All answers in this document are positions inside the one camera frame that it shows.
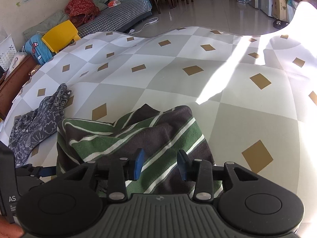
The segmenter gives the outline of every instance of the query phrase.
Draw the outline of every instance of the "ribbed gray panel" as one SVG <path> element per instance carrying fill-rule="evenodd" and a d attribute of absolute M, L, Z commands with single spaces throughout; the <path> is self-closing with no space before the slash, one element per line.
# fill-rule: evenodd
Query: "ribbed gray panel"
<path fill-rule="evenodd" d="M 72 238 L 247 238 L 229 228 L 210 205 L 192 202 L 188 195 L 135 194 L 112 204 L 101 220 Z M 295 234 L 281 238 L 296 238 Z M 35 238 L 26 234 L 24 238 Z"/>

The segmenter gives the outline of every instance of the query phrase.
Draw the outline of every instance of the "yellow chair backrest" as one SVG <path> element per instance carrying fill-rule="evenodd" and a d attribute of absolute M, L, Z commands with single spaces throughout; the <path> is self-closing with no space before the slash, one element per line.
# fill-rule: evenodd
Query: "yellow chair backrest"
<path fill-rule="evenodd" d="M 42 37 L 42 41 L 55 53 L 67 46 L 72 39 L 77 41 L 80 37 L 78 36 L 78 30 L 70 20 L 55 26 Z"/>

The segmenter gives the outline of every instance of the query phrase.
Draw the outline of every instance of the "black device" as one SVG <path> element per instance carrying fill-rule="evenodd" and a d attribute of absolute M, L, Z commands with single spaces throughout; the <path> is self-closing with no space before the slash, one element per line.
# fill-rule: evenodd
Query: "black device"
<path fill-rule="evenodd" d="M 36 237 L 297 237 L 304 206 L 292 192 L 234 163 L 223 167 L 177 153 L 183 181 L 196 182 L 187 194 L 132 194 L 125 181 L 140 177 L 144 151 L 134 158 L 86 162 L 47 183 L 39 177 L 55 168 L 15 169 L 13 152 L 0 142 L 0 209 L 16 215 L 24 238 Z M 213 180 L 224 193 L 213 198 Z M 107 196 L 96 188 L 107 181 Z"/>

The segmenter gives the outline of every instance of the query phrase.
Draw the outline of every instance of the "white wall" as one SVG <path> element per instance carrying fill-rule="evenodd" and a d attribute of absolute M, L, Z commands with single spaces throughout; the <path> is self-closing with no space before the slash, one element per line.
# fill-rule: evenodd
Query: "white wall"
<path fill-rule="evenodd" d="M 22 32 L 39 24 L 55 11 L 64 8 L 69 0 L 0 0 L 0 24 L 11 34 L 17 50 L 26 42 Z"/>

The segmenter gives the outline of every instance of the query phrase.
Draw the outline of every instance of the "white power cord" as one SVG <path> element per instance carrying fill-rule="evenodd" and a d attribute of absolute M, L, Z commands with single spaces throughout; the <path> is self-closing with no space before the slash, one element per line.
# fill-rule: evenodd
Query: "white power cord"
<path fill-rule="evenodd" d="M 143 28 L 142 28 L 141 30 L 139 30 L 138 32 L 135 32 L 135 29 L 130 29 L 129 35 L 131 35 L 131 34 L 137 34 L 137 33 L 141 32 L 147 24 L 152 24 L 152 23 L 154 23 L 154 22 L 157 22 L 158 20 L 159 20 L 158 17 L 149 19 L 149 22 L 146 23 L 146 24 L 144 24 Z"/>

